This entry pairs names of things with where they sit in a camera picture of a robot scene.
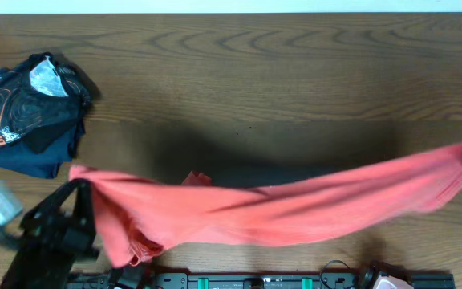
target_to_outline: red cloth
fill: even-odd
[[[190,173],[162,185],[73,166],[92,182],[95,225],[115,267],[184,242],[287,246],[320,242],[409,212],[439,209],[462,189],[462,143],[287,185],[211,186]]]

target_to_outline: wood grain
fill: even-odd
[[[41,51],[100,90],[75,162],[168,183],[215,164],[349,168],[462,140],[462,14],[0,16],[0,67]],[[0,178],[31,208],[67,170]],[[0,249],[0,278],[12,257]],[[462,194],[329,242],[188,244],[158,263],[310,271],[337,258],[451,270],[462,288]]]

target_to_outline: black cable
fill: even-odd
[[[323,282],[323,281],[322,281],[322,280],[324,279],[324,278],[323,278],[324,270],[325,270],[330,264],[333,264],[333,263],[340,263],[340,264],[343,264],[343,265],[345,265],[345,267],[347,267],[347,269],[350,269],[350,267],[349,267],[347,264],[345,264],[344,261],[341,261],[341,260],[331,260],[331,261],[329,261],[326,265],[324,265],[324,267],[322,267],[322,269],[320,270],[320,285],[325,286],[327,289],[336,289],[336,287],[335,287],[335,288],[331,288],[331,287],[329,287],[329,285],[327,285],[327,282]],[[345,287],[345,288],[343,288],[343,289],[351,289],[351,288],[353,288],[353,287],[354,287],[354,284],[352,284],[352,286]]]

